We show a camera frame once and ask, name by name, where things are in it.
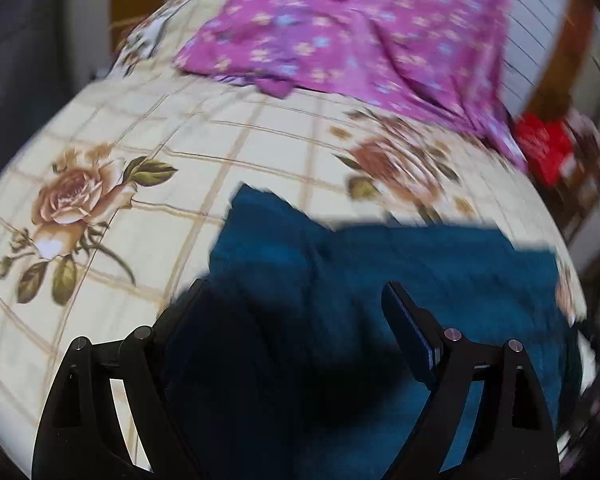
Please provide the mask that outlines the blue zip jacket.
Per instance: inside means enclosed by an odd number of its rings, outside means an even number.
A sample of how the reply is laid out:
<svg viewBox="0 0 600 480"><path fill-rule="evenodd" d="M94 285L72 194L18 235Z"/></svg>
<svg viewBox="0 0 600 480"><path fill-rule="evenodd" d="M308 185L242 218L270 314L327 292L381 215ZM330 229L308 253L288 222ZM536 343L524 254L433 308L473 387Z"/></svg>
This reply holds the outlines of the blue zip jacket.
<svg viewBox="0 0 600 480"><path fill-rule="evenodd" d="M380 478L428 396L381 311L390 281L473 341L520 340L565 426L582 365L551 252L473 226L331 230L243 186L210 256L207 298L166 350L174 477Z"/></svg>

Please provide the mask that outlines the cream floral bed sheet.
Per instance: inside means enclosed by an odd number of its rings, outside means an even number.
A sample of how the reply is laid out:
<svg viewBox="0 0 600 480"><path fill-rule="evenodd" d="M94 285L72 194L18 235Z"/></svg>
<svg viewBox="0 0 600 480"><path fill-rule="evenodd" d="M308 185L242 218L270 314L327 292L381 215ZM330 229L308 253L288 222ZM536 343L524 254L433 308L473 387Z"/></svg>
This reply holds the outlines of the cream floral bed sheet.
<svg viewBox="0 0 600 480"><path fill-rule="evenodd" d="M171 0L156 53L89 84L0 177L0 447L20 474L69 342L154 322L207 271L241 184L329 224L392 214L495 226L554 249L559 307L585 316L538 192L478 141L338 94L279 100L174 70L224 2Z"/></svg>

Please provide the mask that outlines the red bag on nightstand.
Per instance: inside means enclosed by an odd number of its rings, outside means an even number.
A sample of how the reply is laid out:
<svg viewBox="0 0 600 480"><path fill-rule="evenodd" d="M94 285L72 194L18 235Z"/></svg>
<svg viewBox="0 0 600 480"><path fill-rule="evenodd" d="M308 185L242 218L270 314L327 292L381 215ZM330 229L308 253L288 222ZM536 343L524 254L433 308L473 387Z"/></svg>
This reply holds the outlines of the red bag on nightstand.
<svg viewBox="0 0 600 480"><path fill-rule="evenodd" d="M524 114L516 121L514 139L530 174L544 188L554 188L573 170L573 140L563 119L543 122L535 114Z"/></svg>

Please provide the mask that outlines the wooden bed headboard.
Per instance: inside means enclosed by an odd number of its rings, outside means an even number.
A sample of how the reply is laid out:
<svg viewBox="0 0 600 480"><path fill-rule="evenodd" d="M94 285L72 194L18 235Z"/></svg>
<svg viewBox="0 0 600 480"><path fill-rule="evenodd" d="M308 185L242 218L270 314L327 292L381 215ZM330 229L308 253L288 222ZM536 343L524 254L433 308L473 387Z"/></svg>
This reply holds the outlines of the wooden bed headboard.
<svg viewBox="0 0 600 480"><path fill-rule="evenodd" d="M110 36L120 44L125 29L146 18L166 0L110 0ZM550 60L557 53L558 37L567 23L570 0L512 0L509 11L501 100L510 114L517 115L531 103ZM600 22L594 22L593 37L571 88L573 103L592 116L600 104Z"/></svg>

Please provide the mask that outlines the purple floral quilt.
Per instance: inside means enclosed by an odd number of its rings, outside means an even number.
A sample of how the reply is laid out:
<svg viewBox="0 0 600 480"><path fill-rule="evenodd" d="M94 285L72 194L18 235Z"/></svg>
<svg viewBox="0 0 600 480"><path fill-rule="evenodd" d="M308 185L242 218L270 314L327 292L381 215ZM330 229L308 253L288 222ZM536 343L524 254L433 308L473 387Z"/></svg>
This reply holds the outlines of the purple floral quilt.
<svg viewBox="0 0 600 480"><path fill-rule="evenodd" d="M510 0L227 0L175 57L184 72L336 93L524 154L500 97Z"/></svg>

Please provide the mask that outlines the grey refrigerator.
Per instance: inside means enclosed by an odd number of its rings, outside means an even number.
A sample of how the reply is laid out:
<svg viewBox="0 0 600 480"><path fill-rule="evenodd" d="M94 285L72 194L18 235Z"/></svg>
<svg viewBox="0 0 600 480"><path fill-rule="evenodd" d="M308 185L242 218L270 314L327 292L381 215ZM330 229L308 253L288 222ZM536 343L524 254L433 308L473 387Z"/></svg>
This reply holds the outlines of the grey refrigerator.
<svg viewBox="0 0 600 480"><path fill-rule="evenodd" d="M0 0L0 173L110 61L109 0Z"/></svg>

